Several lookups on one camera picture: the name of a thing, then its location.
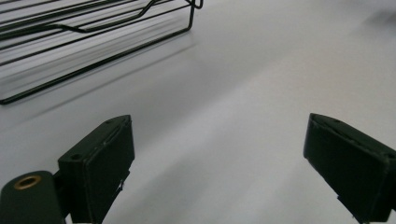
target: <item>wire rack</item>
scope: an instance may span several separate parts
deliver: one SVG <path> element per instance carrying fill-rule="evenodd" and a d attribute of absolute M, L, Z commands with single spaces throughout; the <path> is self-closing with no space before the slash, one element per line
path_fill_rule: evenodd
<path fill-rule="evenodd" d="M 194 10 L 203 4 L 204 0 L 2 1 L 0 105 L 186 33 Z"/>

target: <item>white table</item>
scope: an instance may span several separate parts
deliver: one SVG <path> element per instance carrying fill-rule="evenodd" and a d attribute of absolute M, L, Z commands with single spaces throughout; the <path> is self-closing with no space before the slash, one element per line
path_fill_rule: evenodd
<path fill-rule="evenodd" d="M 188 34 L 1 106 L 0 186 L 130 114 L 105 223 L 358 223 L 303 146 L 314 112 L 396 148 L 396 26 L 367 2 L 206 0 Z"/>

